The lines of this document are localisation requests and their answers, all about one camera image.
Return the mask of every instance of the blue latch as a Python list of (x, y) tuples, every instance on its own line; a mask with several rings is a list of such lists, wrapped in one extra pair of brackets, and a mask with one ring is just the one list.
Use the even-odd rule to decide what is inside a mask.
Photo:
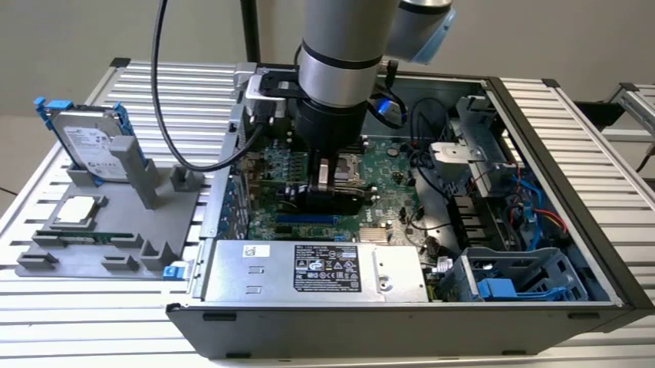
[(50, 100), (50, 102), (48, 102), (45, 107), (48, 109), (52, 109), (52, 110), (68, 110), (72, 107), (72, 101), (70, 100)]
[(161, 272), (161, 280), (180, 281), (184, 280), (184, 267), (165, 266)]
[(508, 278), (485, 278), (477, 282), (477, 292), (485, 301), (560, 301), (565, 298), (565, 287), (544, 292), (517, 293)]

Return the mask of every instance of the blue connector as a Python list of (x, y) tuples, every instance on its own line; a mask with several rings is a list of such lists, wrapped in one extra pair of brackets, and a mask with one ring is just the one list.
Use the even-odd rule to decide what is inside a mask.
[(528, 222), (536, 222), (536, 215), (533, 213), (532, 202), (523, 202), (523, 216)]
[(161, 272), (161, 280), (180, 281), (184, 280), (184, 267), (165, 266)]

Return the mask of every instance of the silver metal housing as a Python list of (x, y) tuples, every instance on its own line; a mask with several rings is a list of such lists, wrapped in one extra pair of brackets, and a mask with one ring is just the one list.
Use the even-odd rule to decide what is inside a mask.
[(369, 96), (377, 64), (367, 69), (332, 67), (301, 52), (300, 85), (309, 97), (329, 107), (351, 107)]

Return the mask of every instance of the white wall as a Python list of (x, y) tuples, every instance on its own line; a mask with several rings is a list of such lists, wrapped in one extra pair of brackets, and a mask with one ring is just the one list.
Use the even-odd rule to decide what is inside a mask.
[[(262, 59), (290, 62), (304, 1), (257, 3)], [(38, 95), (82, 101), (116, 56), (146, 60), (156, 5), (0, 0), (0, 115), (32, 117)], [(589, 100), (619, 81), (655, 82), (655, 0), (455, 0), (455, 7), (433, 63), (411, 69), (553, 77), (571, 97)], [(238, 0), (172, 0), (166, 15), (162, 61), (245, 59)], [(636, 159), (641, 146), (627, 155)]]
[[(148, 60), (157, 0), (0, 0), (0, 115), (38, 95), (84, 101), (116, 56)], [(245, 59), (236, 0), (172, 0), (160, 59)]]

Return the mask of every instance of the capacitor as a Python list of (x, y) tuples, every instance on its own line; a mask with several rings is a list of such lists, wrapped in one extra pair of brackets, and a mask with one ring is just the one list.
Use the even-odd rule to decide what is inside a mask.
[(397, 148), (389, 148), (389, 149), (387, 149), (387, 156), (389, 156), (389, 157), (397, 157), (399, 154), (400, 154), (400, 152), (397, 151)]
[(397, 219), (400, 220), (401, 224), (407, 224), (407, 210), (404, 207), (401, 207), (400, 211), (397, 212)]

